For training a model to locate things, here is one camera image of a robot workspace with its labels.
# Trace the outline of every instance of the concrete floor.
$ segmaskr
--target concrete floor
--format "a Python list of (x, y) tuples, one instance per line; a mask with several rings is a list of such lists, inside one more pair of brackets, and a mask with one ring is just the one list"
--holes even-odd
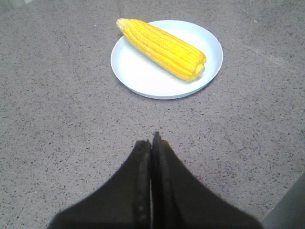
[(32, 0), (2, 0), (0, 2), (0, 15), (30, 2), (32, 2)]
[[(160, 131), (210, 190), (262, 221), (304, 172), (305, 1), (41, 0), (0, 15), (0, 227), (45, 228)], [(130, 91), (118, 18), (212, 32), (223, 66), (176, 100)]]

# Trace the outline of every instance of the corn on the cob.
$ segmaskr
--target corn on the cob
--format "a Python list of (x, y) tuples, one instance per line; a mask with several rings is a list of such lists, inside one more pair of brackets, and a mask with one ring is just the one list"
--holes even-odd
[(204, 71), (204, 53), (185, 41), (137, 19), (120, 18), (117, 25), (131, 44), (177, 77), (190, 81)]

